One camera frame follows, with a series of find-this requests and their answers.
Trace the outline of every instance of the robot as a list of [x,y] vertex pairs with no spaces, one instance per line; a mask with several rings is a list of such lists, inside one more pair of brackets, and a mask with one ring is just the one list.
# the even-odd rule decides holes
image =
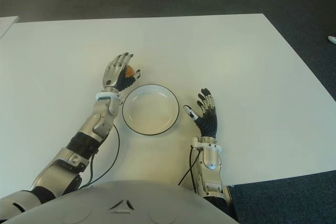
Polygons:
[[[0,199],[0,223],[237,223],[229,190],[220,178],[222,161],[217,144],[215,102],[202,89],[197,104],[203,116],[188,105],[185,112],[198,126],[193,138],[190,168],[193,191],[180,186],[144,181],[117,181],[79,188],[80,173],[113,128],[121,104],[120,91],[140,78],[140,70],[127,77],[133,54],[123,53],[106,67],[102,92],[92,114],[51,162],[40,172],[30,190]],[[192,152],[198,151],[192,163]],[[192,167],[196,164],[196,181]]]

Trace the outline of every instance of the gray carpet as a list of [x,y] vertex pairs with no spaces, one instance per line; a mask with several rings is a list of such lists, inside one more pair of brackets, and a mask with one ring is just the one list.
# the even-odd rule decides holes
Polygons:
[[[336,0],[0,0],[0,16],[61,19],[264,13],[336,98]],[[241,223],[336,223],[336,172],[232,188]]]

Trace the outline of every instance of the black joint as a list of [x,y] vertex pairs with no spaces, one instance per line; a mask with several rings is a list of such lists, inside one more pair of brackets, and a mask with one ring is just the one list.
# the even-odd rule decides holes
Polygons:
[[41,204],[56,198],[51,191],[43,186],[36,186],[30,192],[40,200]]
[[214,196],[204,197],[204,199],[209,201],[212,205],[220,209],[222,212],[226,213],[227,215],[237,220],[235,209],[233,208],[233,206],[231,207],[228,206],[225,199],[214,197]]
[[67,149],[89,159],[93,153],[98,153],[99,146],[100,143],[92,136],[83,132],[77,132],[67,145]]
[[65,189],[64,194],[68,194],[72,191],[76,191],[80,184],[82,183],[82,178],[80,177],[80,175],[77,175],[72,181],[71,183],[68,185],[67,189]]

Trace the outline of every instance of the white object on floor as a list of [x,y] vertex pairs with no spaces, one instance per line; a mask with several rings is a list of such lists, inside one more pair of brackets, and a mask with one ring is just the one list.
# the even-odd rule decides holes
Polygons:
[[157,135],[170,129],[177,120],[179,103],[167,88],[150,84],[133,90],[125,99],[122,116],[135,132]]
[[[142,74],[123,98],[161,84],[176,95],[181,113],[168,131],[145,136],[127,127],[120,108],[119,157],[101,182],[176,185],[199,136],[182,106],[201,114],[196,100],[204,87],[216,103],[224,184],[336,169],[336,103],[262,14],[17,23],[0,43],[0,197],[29,189],[69,143],[92,112],[107,64],[125,51]],[[117,148],[112,130],[94,160],[94,177]],[[88,180],[89,169],[82,177]],[[184,183],[191,188],[189,179]]]
[[5,35],[10,26],[18,20],[18,16],[0,18],[0,39]]
[[334,37],[334,36],[328,36],[328,39],[330,40],[330,42],[336,44],[336,37]]

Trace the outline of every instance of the robotic hand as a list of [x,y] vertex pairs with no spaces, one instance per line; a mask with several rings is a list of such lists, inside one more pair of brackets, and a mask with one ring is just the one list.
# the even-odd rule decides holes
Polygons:
[[119,92],[140,77],[140,70],[128,66],[133,54],[118,55],[110,62],[103,76],[103,90],[96,95],[92,114],[70,143],[62,148],[36,177],[31,191],[18,191],[0,199],[0,223],[31,208],[77,190],[81,184],[80,172],[109,135],[113,120],[118,115]]
[[197,193],[225,213],[236,218],[230,192],[226,186],[223,186],[220,178],[222,160],[219,153],[222,151],[222,147],[217,144],[216,140],[215,101],[207,88],[201,89],[201,93],[203,95],[198,94],[200,101],[197,101],[197,104],[201,107],[203,117],[195,113],[190,106],[183,106],[185,112],[194,120],[201,132],[201,137],[193,138],[192,144],[192,147],[200,152],[196,165],[198,170]]

